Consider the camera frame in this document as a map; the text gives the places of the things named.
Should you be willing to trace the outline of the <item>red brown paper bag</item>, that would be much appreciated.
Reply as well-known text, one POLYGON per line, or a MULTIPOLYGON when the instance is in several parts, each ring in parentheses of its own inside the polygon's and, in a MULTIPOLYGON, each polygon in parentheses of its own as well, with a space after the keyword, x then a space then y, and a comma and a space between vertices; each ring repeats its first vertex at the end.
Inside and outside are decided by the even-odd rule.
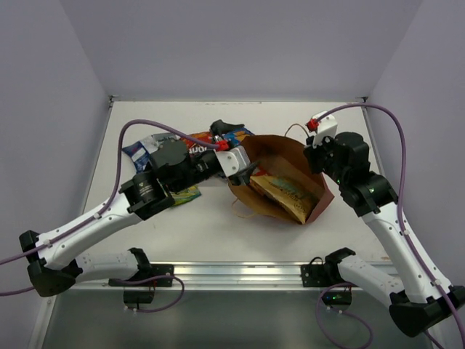
POLYGON ((253 214, 306 225, 333 201, 322 174, 311 172, 301 142, 281 135, 249 135, 240 144, 258 166, 248 185, 228 186, 253 214))

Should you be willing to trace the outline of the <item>blue Oreo packet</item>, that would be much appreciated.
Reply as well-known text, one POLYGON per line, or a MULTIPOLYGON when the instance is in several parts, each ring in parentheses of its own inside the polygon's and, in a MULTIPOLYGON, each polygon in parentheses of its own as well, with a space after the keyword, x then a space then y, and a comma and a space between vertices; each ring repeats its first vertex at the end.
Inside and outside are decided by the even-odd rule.
POLYGON ((122 152, 131 160, 136 173, 143 172, 147 166, 150 154, 158 150, 158 142, 151 137, 136 141, 122 148, 122 152))

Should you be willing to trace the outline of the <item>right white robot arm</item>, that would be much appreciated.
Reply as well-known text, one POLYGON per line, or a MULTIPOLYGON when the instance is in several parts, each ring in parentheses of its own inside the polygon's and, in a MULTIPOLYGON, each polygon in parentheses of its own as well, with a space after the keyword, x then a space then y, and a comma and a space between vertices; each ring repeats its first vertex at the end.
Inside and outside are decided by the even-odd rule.
POLYGON ((397 216, 398 196, 389 181, 371 171, 370 148, 354 132, 308 137, 304 156, 314 174, 339 187, 343 201, 372 230, 394 265, 393 278, 360 259, 349 248, 325 257, 321 267, 332 285, 352 283, 381 302, 397 328, 415 337, 464 305, 464 287, 454 286, 421 247, 406 219, 397 216))

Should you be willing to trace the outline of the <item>blue Doritos bag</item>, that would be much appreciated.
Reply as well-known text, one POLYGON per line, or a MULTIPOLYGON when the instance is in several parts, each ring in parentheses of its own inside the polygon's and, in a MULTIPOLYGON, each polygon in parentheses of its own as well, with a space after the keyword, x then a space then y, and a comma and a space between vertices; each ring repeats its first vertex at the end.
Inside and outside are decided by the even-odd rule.
POLYGON ((223 138, 234 146, 239 145, 246 137, 254 136, 254 133, 245 127, 223 134, 223 138))

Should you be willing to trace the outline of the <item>tan chips bag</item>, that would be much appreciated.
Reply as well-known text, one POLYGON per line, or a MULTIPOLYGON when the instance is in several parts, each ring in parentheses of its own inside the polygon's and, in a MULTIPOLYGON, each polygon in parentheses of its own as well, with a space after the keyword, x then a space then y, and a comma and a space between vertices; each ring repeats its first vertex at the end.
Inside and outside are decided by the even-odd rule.
POLYGON ((254 175, 249 185, 261 196, 276 203, 299 224, 305 224, 319 198, 298 182, 269 174, 254 175))

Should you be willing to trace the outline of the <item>green yellow snack packet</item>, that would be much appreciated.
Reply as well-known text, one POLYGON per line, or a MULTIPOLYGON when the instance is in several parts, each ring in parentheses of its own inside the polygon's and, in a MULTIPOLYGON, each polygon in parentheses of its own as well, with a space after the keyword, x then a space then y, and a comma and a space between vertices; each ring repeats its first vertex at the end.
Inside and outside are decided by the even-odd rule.
POLYGON ((177 193, 171 192, 171 196, 174 199, 174 206, 180 206, 200 197, 201 192, 197 185, 193 185, 177 193))

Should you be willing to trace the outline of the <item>small silver snack packet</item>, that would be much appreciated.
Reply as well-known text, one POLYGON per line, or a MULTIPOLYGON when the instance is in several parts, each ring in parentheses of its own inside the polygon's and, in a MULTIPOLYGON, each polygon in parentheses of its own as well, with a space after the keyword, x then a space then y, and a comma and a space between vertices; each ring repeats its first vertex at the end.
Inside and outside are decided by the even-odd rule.
POLYGON ((179 140, 180 136, 170 133, 170 132, 164 132, 164 133, 158 133, 158 134, 152 134, 149 135, 140 142, 144 146, 153 146, 153 147, 158 147, 160 144, 166 142, 166 141, 171 141, 171 140, 179 140))

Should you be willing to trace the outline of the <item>red Doritos bag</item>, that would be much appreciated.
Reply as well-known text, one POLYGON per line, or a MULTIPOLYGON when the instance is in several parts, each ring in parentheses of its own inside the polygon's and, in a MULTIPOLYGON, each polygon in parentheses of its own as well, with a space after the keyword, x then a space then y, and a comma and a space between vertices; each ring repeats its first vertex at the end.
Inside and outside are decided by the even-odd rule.
POLYGON ((191 156, 197 156, 199 154, 211 150, 210 147, 205 146, 206 143, 213 143, 210 131, 192 133, 189 134, 189 137, 190 139, 186 139, 177 135, 176 139, 181 140, 186 145, 188 153, 191 156))

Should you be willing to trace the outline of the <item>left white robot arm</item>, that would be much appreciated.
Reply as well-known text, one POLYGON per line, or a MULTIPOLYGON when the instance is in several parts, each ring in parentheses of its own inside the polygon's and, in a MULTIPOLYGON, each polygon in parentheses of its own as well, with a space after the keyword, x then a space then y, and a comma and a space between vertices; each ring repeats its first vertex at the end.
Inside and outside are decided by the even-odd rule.
POLYGON ((125 183, 116 181, 102 204, 55 230, 21 234, 33 289, 42 297, 50 297, 77 283, 105 278, 117 284, 149 283, 155 274, 142 249, 107 256, 92 256, 88 249, 174 206, 175 193, 210 177, 223 174, 240 184, 250 161, 243 147, 225 136, 241 128, 242 124, 217 120, 210 126, 207 141, 168 128, 176 137, 148 150, 142 171, 125 183))

